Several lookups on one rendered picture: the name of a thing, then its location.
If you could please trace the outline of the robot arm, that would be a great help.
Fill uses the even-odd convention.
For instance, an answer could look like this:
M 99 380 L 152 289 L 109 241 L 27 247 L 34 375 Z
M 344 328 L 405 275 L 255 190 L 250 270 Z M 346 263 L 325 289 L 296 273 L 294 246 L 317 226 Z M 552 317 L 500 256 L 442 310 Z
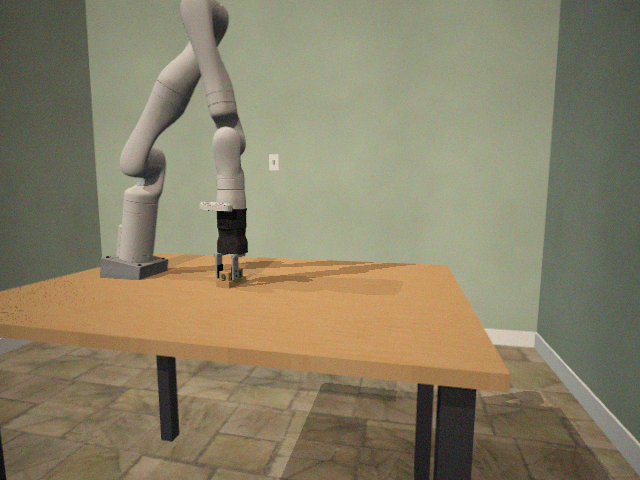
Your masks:
M 217 128 L 213 137 L 217 190 L 245 190 L 241 155 L 246 140 L 233 86 L 217 49 L 228 28 L 228 12 L 217 0 L 181 0 L 180 12 L 189 43 L 159 74 L 120 157 L 122 172 L 139 178 L 124 192 L 122 225 L 118 229 L 116 257 L 127 262 L 153 260 L 166 158 L 152 146 L 185 112 L 201 77 Z

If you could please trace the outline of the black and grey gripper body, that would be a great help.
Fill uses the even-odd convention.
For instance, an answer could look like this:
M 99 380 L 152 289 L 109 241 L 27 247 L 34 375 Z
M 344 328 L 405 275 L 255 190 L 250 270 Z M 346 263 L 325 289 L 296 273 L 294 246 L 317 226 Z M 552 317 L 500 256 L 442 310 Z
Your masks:
M 245 190 L 217 190 L 216 202 L 201 202 L 199 209 L 217 211 L 218 253 L 248 252 Z

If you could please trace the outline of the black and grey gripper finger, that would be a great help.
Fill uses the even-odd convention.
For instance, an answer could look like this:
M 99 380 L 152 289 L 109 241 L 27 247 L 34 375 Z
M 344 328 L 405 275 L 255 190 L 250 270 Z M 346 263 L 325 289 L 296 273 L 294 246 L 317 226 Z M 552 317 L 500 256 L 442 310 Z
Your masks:
M 231 261 L 232 261 L 232 267 L 231 267 L 231 280 L 237 280 L 239 279 L 239 264 L 238 264 L 238 257 L 242 257 L 242 256 L 246 256 L 245 253 L 243 254 L 234 254 L 231 255 Z
M 219 272 L 223 271 L 222 264 L 222 256 L 227 255 L 226 253 L 214 253 L 215 257 L 215 267 L 216 267 L 216 278 L 219 278 Z

